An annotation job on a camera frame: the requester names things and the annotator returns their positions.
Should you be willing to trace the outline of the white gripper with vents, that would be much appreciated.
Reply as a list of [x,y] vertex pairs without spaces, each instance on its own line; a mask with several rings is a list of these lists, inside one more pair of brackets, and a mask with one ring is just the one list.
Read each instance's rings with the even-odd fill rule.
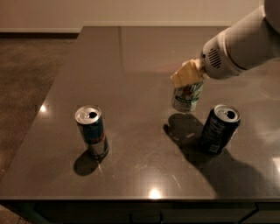
[[175,88],[203,81],[204,71],[207,76],[216,80],[225,80],[245,72],[245,69],[231,59],[226,34],[227,30],[222,31],[207,41],[202,48],[201,59],[190,59],[183,63],[171,76]]

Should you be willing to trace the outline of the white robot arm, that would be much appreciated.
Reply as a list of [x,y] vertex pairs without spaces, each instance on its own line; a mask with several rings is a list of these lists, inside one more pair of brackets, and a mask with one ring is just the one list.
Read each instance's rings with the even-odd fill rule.
[[264,0],[258,9],[208,40],[200,57],[185,62],[171,81],[182,88],[207,76],[224,80],[279,56],[280,0]]

